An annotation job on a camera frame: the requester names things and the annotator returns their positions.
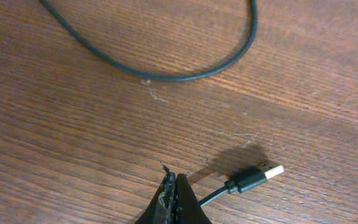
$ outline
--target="silver usb tip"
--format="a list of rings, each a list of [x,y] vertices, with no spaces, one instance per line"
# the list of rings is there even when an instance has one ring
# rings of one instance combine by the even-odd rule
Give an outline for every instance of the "silver usb tip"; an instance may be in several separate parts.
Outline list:
[[[272,161],[265,161],[257,167],[265,173],[266,179],[270,179],[284,172],[284,166]]]

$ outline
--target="black connector housing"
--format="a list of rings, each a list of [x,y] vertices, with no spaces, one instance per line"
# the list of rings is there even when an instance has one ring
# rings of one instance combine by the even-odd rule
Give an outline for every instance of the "black connector housing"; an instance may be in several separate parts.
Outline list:
[[[224,183],[229,194],[235,192],[246,192],[257,187],[267,181],[265,173],[255,166],[244,169],[234,174],[228,181]]]

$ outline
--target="wooden table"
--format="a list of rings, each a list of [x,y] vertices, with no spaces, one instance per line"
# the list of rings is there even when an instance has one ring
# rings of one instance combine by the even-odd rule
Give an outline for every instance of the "wooden table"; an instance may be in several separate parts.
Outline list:
[[[244,0],[53,0],[90,42],[191,74],[249,33]],[[358,0],[258,1],[222,74],[140,80],[80,46],[38,1],[0,1],[0,223],[133,223],[161,162],[202,198],[268,157],[285,173],[204,208],[213,223],[358,223]]]

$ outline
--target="usb connector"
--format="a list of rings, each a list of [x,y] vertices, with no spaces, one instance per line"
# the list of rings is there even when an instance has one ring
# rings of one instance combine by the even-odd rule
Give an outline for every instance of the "usb connector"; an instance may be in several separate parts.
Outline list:
[[[284,172],[284,166],[272,161],[265,161],[257,166],[251,166],[234,174],[228,181],[224,183],[224,187],[209,194],[207,197],[200,200],[200,206],[216,200],[225,193],[234,194],[236,192],[244,193],[253,189],[268,179],[271,179]]]

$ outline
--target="wooden surface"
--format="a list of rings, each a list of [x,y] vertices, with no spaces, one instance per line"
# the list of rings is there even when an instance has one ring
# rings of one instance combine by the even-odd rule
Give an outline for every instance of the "wooden surface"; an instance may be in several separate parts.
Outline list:
[[[134,68],[189,74],[247,38],[244,0],[53,0]],[[285,173],[204,208],[213,223],[358,223],[358,0],[258,1],[226,72],[147,83],[38,1],[0,1],[0,223],[133,223],[164,172],[198,198],[268,157]]]

